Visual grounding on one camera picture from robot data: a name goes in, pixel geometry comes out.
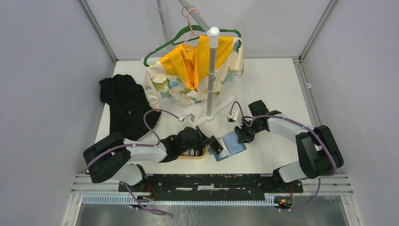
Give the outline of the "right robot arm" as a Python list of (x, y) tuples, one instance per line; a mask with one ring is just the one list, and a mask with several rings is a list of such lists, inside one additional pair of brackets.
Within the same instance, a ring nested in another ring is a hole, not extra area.
[(331, 176), (344, 165), (343, 156), (328, 126), (307, 126), (286, 117), (282, 112), (270, 111), (262, 100), (249, 104), (251, 116), (242, 116), (234, 128), (238, 143), (251, 143), (255, 135), (267, 131), (287, 138), (296, 145), (298, 161), (275, 169), (272, 187), (286, 191), (291, 182)]

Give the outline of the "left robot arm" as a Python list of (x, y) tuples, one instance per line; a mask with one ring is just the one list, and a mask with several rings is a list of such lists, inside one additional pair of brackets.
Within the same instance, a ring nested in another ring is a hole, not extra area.
[(207, 137), (199, 127), (186, 127), (176, 135), (161, 139), (158, 145), (128, 140), (116, 132), (83, 152), (85, 174), (95, 184), (113, 179), (142, 192), (148, 186), (148, 179), (140, 161), (171, 162), (187, 151), (202, 151), (214, 143), (217, 139)]

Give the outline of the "black VIP credit card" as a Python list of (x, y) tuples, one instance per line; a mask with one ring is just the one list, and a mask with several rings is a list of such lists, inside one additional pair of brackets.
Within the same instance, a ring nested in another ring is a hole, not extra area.
[(210, 149), (213, 151), (215, 155), (218, 156), (224, 150), (224, 148), (215, 136), (212, 136), (210, 139), (211, 139), (211, 143), (209, 145)]

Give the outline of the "yellow box of cards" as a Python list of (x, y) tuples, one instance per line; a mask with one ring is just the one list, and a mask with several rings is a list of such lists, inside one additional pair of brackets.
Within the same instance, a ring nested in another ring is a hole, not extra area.
[(207, 155), (207, 147), (201, 150), (188, 150), (179, 156), (179, 159), (201, 159)]

